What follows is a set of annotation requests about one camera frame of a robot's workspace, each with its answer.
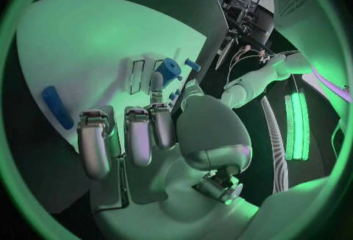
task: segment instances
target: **dark background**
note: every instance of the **dark background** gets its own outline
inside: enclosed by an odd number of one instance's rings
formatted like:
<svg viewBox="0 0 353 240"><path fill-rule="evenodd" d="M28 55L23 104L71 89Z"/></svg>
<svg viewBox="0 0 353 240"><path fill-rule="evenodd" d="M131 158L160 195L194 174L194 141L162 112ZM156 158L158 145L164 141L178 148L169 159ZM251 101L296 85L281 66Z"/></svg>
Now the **dark background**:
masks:
<svg viewBox="0 0 353 240"><path fill-rule="evenodd" d="M8 0L1 0L0 11ZM342 200L342 205L339 206L337 212L331 217L329 224L321 230L316 239L347 239L352 238L352 225L353 225L353 186L350 186L349 191L345 194ZM91 219L87 216L90 214L89 208L85 205L88 200L88 195L79 199L72 207L80 207L80 216L72 211L63 211L60 215L56 216L66 227L71 228L73 231L77 230L77 234L84 239L98 239L99 234L94 229L87 229L92 227ZM38 239L38 236L22 219L21 215L14 208L11 200L7 197L3 187L0 188L0 207L2 209L3 220L0 226L0 237L2 239Z"/></svg>

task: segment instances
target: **purple light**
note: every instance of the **purple light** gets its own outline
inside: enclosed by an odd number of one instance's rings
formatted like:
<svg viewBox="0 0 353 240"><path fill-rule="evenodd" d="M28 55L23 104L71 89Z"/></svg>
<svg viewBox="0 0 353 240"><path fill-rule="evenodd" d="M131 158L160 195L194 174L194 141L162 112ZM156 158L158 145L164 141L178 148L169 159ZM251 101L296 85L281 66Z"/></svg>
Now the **purple light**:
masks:
<svg viewBox="0 0 353 240"><path fill-rule="evenodd" d="M346 90L342 90L340 87L338 87L337 85L333 84L332 82L330 82L329 80L327 80L326 78L322 77L317 70L312 66L311 67L313 73L315 74L315 76L331 91L335 92L338 96L340 96L342 99L346 100L347 102L351 103L352 102L352 98L349 94L348 91Z"/></svg>

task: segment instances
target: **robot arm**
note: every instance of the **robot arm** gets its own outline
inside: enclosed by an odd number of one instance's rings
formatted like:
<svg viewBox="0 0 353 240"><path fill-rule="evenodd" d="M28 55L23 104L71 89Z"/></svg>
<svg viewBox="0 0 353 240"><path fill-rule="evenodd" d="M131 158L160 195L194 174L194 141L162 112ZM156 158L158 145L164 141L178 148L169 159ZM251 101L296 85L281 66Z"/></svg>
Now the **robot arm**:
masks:
<svg viewBox="0 0 353 240"><path fill-rule="evenodd" d="M276 55L257 71L251 71L224 86L221 101L230 108L240 108L260 95L268 84L289 78L291 74L308 74L312 69L300 53Z"/></svg>

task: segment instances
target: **green light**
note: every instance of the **green light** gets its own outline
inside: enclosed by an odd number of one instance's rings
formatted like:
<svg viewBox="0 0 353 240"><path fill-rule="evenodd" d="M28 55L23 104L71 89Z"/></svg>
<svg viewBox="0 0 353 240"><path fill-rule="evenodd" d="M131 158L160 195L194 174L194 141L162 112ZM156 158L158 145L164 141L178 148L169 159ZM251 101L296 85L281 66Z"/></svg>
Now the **green light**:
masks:
<svg viewBox="0 0 353 240"><path fill-rule="evenodd" d="M306 161L309 158L310 131L304 93L285 96L287 113L287 146L285 159Z"/></svg>

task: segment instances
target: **blue object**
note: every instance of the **blue object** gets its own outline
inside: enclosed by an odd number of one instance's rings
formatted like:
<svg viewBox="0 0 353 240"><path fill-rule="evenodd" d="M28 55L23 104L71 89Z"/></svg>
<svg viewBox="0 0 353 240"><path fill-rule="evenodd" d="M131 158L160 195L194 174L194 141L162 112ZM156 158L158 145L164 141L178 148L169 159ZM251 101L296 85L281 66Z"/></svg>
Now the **blue object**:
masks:
<svg viewBox="0 0 353 240"><path fill-rule="evenodd" d="M174 94L174 93L171 93L170 95L169 95L169 98L170 98L170 100L174 100L175 99L175 97L176 97L176 95Z"/></svg>
<svg viewBox="0 0 353 240"><path fill-rule="evenodd" d="M54 86L48 86L42 91L42 97L52 114L56 117L58 122L66 130L73 127L74 121L72 120L69 112L63 105L59 94L57 93Z"/></svg>
<svg viewBox="0 0 353 240"><path fill-rule="evenodd" d="M171 58L165 58L156 71L160 72L163 76L163 88L181 74L180 66Z"/></svg>
<svg viewBox="0 0 353 240"><path fill-rule="evenodd" d="M201 66L198 65L196 62L193 62L189 58L187 58L187 60L185 61L185 65L190 66L194 71L197 71L197 72L201 70Z"/></svg>

